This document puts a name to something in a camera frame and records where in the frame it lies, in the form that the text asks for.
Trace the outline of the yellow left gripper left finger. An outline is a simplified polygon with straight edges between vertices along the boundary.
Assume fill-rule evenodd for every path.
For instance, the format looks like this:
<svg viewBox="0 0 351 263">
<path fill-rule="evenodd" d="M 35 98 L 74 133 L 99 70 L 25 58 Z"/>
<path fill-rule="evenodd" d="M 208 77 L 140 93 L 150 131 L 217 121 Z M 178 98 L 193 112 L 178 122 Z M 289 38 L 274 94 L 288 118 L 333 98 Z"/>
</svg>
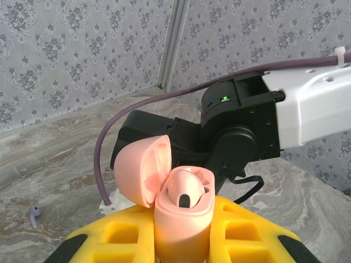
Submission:
<svg viewBox="0 0 351 263">
<path fill-rule="evenodd" d="M 155 262 L 152 208 L 134 205 L 67 236 L 45 262 Z"/>
</svg>

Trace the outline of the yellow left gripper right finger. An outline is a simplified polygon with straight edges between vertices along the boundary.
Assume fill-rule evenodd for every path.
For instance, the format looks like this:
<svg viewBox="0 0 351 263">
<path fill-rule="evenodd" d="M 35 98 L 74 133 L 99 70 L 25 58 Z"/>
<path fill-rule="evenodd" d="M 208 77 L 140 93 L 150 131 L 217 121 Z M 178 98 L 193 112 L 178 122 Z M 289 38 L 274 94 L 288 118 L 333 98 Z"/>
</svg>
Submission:
<svg viewBox="0 0 351 263">
<path fill-rule="evenodd" d="M 319 262 L 291 231 L 217 196 L 210 233 L 210 262 Z"/>
</svg>

